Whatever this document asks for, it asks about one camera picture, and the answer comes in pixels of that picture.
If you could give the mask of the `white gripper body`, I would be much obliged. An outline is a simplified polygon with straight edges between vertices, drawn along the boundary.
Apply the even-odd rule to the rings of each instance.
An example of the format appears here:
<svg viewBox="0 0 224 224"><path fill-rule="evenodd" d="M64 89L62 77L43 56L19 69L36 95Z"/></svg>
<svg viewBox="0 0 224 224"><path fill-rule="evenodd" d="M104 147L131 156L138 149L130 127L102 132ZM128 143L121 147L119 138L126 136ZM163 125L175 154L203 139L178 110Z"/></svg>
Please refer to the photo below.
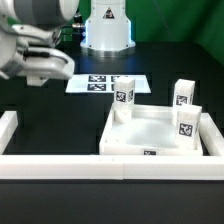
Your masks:
<svg viewBox="0 0 224 224"><path fill-rule="evenodd" d="M13 25L21 41L27 45L22 51L23 65L19 76L25 77L30 86L42 86L49 79L69 80L75 62L56 49L60 42L59 28L45 31L31 25Z"/></svg>

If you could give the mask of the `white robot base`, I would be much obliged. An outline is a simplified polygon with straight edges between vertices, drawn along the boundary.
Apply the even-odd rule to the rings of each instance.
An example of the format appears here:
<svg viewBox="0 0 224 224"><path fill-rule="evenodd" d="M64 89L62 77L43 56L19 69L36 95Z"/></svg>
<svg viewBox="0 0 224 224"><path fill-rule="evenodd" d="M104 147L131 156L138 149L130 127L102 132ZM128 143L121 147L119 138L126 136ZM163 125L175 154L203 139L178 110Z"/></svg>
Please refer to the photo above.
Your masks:
<svg viewBox="0 0 224 224"><path fill-rule="evenodd" d="M126 0L91 0L91 14L85 22L84 53L98 57L119 57L134 51L131 21Z"/></svg>

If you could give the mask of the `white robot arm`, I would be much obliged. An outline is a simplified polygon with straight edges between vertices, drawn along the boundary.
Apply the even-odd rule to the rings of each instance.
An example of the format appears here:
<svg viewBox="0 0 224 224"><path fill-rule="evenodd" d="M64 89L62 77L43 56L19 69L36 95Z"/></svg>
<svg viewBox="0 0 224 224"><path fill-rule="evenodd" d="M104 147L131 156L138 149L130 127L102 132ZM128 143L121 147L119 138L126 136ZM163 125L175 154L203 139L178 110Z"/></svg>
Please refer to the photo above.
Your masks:
<svg viewBox="0 0 224 224"><path fill-rule="evenodd" d="M31 86L69 80L75 62L55 46L78 5L79 0L0 0L0 77L22 76Z"/></svg>

